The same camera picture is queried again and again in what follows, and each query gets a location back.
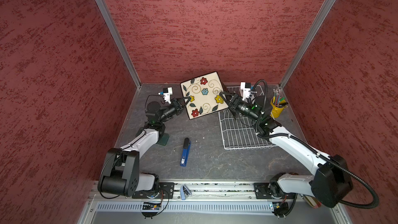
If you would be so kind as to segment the floral square plate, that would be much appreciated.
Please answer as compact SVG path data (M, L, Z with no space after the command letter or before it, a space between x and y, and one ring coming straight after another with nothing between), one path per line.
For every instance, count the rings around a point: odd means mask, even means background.
M186 110L189 119L197 119L228 108L220 96L225 91L217 72L190 79L180 84L184 97L189 97Z

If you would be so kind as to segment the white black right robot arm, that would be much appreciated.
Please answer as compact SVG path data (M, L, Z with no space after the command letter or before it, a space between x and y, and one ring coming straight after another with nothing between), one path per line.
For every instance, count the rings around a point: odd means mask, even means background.
M353 183L342 157L330 157L300 140L261 109L243 101L238 94L222 92L220 96L232 113L254 121L253 129L258 138L283 149L310 172L309 175L284 172L275 175L268 185L269 195L277 199L287 194L309 196L332 208L351 192Z

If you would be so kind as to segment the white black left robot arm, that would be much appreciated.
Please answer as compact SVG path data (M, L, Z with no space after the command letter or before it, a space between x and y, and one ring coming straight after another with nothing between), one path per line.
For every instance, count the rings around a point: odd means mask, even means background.
M181 114L189 104L189 96L173 98L169 105L161 106L152 101L145 106L147 121L140 128L134 140L120 148L108 150L98 180L97 190L103 198L104 194L132 197L136 192L158 194L160 192L159 177L155 174L140 172L141 157L155 144L165 145L169 135L165 133L165 122L175 115Z

